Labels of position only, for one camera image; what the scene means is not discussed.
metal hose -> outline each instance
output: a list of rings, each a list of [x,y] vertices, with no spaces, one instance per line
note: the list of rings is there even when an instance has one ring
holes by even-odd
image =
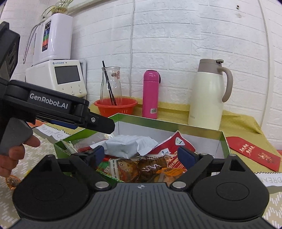
[[[29,47],[30,47],[30,44],[31,44],[31,41],[32,41],[32,38],[33,38],[33,35],[37,29],[38,26],[40,26],[44,21],[38,23],[37,25],[35,25],[31,31],[30,31],[30,34],[29,34],[29,37],[27,39],[27,45],[25,47],[25,53],[23,55],[23,64],[25,64],[25,61],[26,61],[26,58],[27,58],[27,53],[28,53],[28,50],[29,50]]]

red plastic basket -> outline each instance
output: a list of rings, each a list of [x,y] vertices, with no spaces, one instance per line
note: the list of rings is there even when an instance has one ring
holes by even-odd
[[[122,104],[120,106],[110,106],[101,104],[100,100],[94,102],[94,105],[98,107],[100,114],[105,117],[110,117],[117,113],[131,115],[133,108],[138,104],[137,100],[130,98],[122,98]]]

pink thermos bottle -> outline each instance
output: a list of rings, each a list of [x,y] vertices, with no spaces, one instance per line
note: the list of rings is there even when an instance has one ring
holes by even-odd
[[[147,70],[143,79],[143,109],[144,118],[157,119],[158,110],[158,88],[160,74],[155,70]]]

glass jar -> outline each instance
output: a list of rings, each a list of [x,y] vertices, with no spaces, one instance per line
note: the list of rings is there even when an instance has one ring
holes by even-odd
[[[55,4],[54,9],[52,9],[52,15],[53,14],[68,14],[68,6],[69,2],[68,1],[60,1]]]
[[[122,89],[120,86],[120,67],[102,68],[102,84],[100,101],[102,105],[122,105]]]

open box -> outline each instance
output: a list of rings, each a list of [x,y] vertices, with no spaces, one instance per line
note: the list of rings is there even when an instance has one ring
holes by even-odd
[[[182,137],[189,141],[196,148],[198,153],[208,153],[214,158],[226,158],[228,154],[230,154],[228,143],[222,131],[209,130],[127,114],[115,114],[110,118],[113,119],[116,124],[113,132],[115,136],[149,136],[160,143],[179,130]],[[88,138],[95,133],[96,131],[83,129],[64,140],[74,141],[82,138]],[[54,147],[58,158],[69,157],[66,147],[62,141],[55,143]],[[121,182],[120,180],[117,180],[103,172],[98,172],[111,184]]]

